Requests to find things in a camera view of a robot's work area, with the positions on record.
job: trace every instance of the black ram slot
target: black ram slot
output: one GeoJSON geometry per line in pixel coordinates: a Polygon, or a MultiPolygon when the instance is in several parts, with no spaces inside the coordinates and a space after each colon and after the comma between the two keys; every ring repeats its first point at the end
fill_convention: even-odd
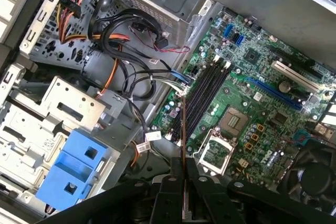
{"type": "MultiPolygon", "coordinates": [[[[197,99],[197,96],[204,91],[206,85],[209,82],[209,77],[212,75],[212,73],[214,72],[214,67],[208,67],[204,70],[202,76],[200,76],[198,78],[198,80],[200,80],[200,82],[197,84],[197,87],[195,88],[195,90],[188,96],[187,99],[187,106],[186,106],[186,110],[187,110],[187,114],[189,113],[190,110],[193,110],[194,108],[191,106],[194,101],[197,99]]],[[[174,120],[173,126],[172,126],[173,132],[175,134],[179,134],[180,130],[181,130],[181,113],[179,113],[177,115],[177,117],[174,120]]]]}
{"type": "MultiPolygon", "coordinates": [[[[211,87],[213,84],[214,78],[218,76],[220,73],[220,69],[218,65],[215,67],[209,67],[207,73],[203,76],[201,82],[197,85],[196,90],[193,91],[190,98],[186,101],[186,120],[188,121],[190,116],[194,113],[197,113],[198,106],[197,104],[200,102],[200,98],[203,97],[203,94],[207,89],[211,87]]],[[[179,117],[178,121],[175,121],[175,127],[173,128],[174,136],[178,139],[180,137],[181,132],[181,118],[179,117]]]]}
{"type": "Polygon", "coordinates": [[[195,119],[195,116],[197,116],[199,113],[201,113],[201,108],[204,106],[205,102],[207,101],[208,95],[212,92],[213,86],[216,85],[216,82],[220,79],[221,71],[214,72],[214,77],[211,79],[211,81],[208,83],[206,89],[203,91],[202,96],[198,97],[198,101],[196,104],[193,104],[193,107],[196,108],[193,111],[187,111],[187,129],[193,128],[193,122],[195,119]]]}
{"type": "Polygon", "coordinates": [[[187,132],[186,132],[186,139],[188,140],[193,132],[195,131],[196,127],[198,126],[199,122],[203,118],[206,110],[209,108],[211,102],[214,100],[216,94],[218,93],[219,89],[223,85],[229,71],[225,70],[221,76],[216,80],[216,83],[212,86],[209,93],[204,94],[205,100],[202,102],[202,106],[198,108],[197,114],[192,120],[191,123],[186,123],[187,125],[187,132]]]}

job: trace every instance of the motherboard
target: motherboard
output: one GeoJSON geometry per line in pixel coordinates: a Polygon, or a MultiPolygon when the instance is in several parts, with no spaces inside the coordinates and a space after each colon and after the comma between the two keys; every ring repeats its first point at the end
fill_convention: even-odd
{"type": "MultiPolygon", "coordinates": [[[[335,137],[332,126],[322,123],[335,97],[334,74],[263,30],[254,17],[224,7],[184,74],[191,78],[184,83],[186,147],[208,164],[204,172],[219,173],[211,168],[217,167],[234,179],[271,187],[312,132],[326,142],[335,137]],[[229,160],[223,158],[231,148],[220,139],[234,147],[229,160]]],[[[181,110],[182,98],[172,91],[152,129],[180,144],[181,110]]]]}

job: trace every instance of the cpu cooler fan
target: cpu cooler fan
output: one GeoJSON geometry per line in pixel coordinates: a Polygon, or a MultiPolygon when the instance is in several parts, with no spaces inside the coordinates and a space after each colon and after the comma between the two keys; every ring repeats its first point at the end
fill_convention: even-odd
{"type": "Polygon", "coordinates": [[[277,190],[330,213],[336,204],[336,149],[309,140],[277,190]]]}

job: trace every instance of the green circuit board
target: green circuit board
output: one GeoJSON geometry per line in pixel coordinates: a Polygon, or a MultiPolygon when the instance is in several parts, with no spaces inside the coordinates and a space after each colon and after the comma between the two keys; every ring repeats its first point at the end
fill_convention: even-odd
{"type": "MultiPolygon", "coordinates": [[[[323,115],[336,90],[335,78],[323,66],[312,62],[272,34],[254,23],[247,23],[244,17],[226,8],[223,8],[214,19],[211,28],[186,66],[184,74],[194,79],[190,92],[197,86],[197,78],[205,66],[209,67],[215,57],[231,62],[231,72],[187,140],[187,147],[191,152],[196,152],[209,130],[220,128],[224,137],[235,137],[237,141],[226,173],[233,178],[244,178],[253,183],[269,186],[281,179],[300,148],[293,143],[295,133],[304,131],[307,122],[317,123],[323,115]],[[232,29],[224,38],[223,33],[228,26],[232,29]],[[238,36],[243,37],[239,45],[235,42],[238,36]],[[303,93],[304,89],[301,86],[294,84],[271,67],[275,60],[284,63],[287,61],[290,64],[293,62],[290,67],[320,85],[320,90],[313,95],[310,94],[302,109],[294,109],[255,83],[249,82],[248,78],[252,78],[278,90],[279,84],[287,81],[298,92],[303,93]],[[302,66],[309,66],[310,72],[302,66]],[[236,135],[227,131],[222,123],[230,110],[244,115],[246,121],[236,135]],[[277,151],[279,151],[278,157],[272,166],[268,166],[270,156],[277,151]]],[[[163,136],[169,134],[177,111],[182,109],[181,102],[181,98],[172,91],[153,120],[152,125],[160,129],[163,136]]],[[[207,162],[220,164],[223,153],[225,152],[212,151],[207,157],[207,162]]]]}

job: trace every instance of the blue pcie slot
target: blue pcie slot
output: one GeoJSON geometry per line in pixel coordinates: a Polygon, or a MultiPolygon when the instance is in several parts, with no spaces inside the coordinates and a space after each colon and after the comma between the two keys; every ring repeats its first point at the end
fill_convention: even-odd
{"type": "Polygon", "coordinates": [[[240,35],[239,38],[237,39],[236,45],[240,46],[240,44],[243,42],[245,36],[244,35],[240,35]]]}
{"type": "Polygon", "coordinates": [[[269,94],[273,95],[274,97],[278,98],[280,101],[284,102],[288,106],[292,107],[295,110],[301,110],[302,105],[297,104],[294,101],[292,101],[288,96],[278,92],[273,87],[263,83],[262,81],[254,80],[252,78],[246,78],[247,81],[252,82],[257,87],[261,88],[262,90],[268,92],[269,94]]]}
{"type": "Polygon", "coordinates": [[[233,28],[233,24],[228,24],[227,27],[225,28],[224,32],[223,32],[223,37],[224,38],[227,38],[231,31],[232,31],[232,28],[233,28]]]}

